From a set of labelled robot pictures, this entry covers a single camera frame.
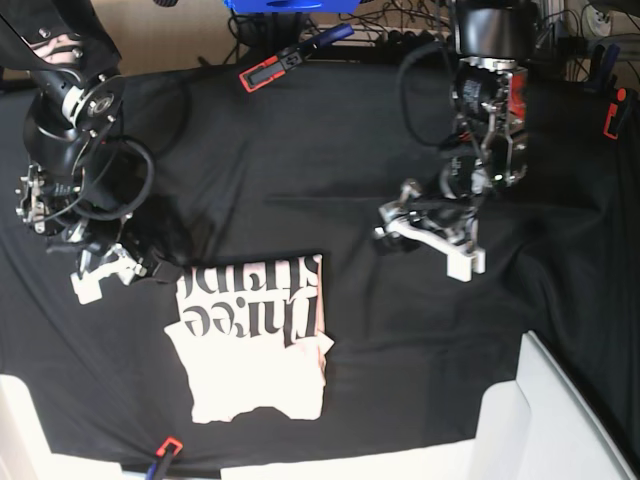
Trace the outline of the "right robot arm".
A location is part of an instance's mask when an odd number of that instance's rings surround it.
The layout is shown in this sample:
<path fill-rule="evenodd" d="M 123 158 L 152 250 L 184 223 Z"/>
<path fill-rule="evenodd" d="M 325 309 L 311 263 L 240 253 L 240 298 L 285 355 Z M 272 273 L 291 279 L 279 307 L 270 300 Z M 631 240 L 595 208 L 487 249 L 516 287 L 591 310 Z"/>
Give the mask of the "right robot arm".
<path fill-rule="evenodd" d="M 72 284 L 84 301 L 98 297 L 109 276 L 131 285 L 182 273 L 184 237 L 155 230 L 149 213 L 154 156 L 124 131 L 120 60 L 88 1 L 1 5 L 1 65 L 26 72 L 37 87 L 16 213 L 50 252 L 75 256 Z"/>

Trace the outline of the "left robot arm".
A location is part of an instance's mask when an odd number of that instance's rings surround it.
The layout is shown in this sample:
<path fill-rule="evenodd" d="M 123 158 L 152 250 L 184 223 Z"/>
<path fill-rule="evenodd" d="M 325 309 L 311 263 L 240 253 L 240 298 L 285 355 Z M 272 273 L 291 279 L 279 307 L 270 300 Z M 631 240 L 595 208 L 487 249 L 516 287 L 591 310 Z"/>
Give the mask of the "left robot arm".
<path fill-rule="evenodd" d="M 429 234 L 473 254 L 477 215 L 495 191 L 526 174 L 525 64 L 534 51 L 537 7 L 531 1 L 450 1 L 448 37 L 437 36 L 402 61 L 397 90 L 410 136 L 436 152 L 442 168 L 429 188 L 407 179 L 398 199 L 379 209 L 373 238 L 383 252 L 412 251 Z M 429 141 L 414 128 L 408 73 L 420 60 L 441 53 L 451 76 L 455 117 L 449 136 Z"/>

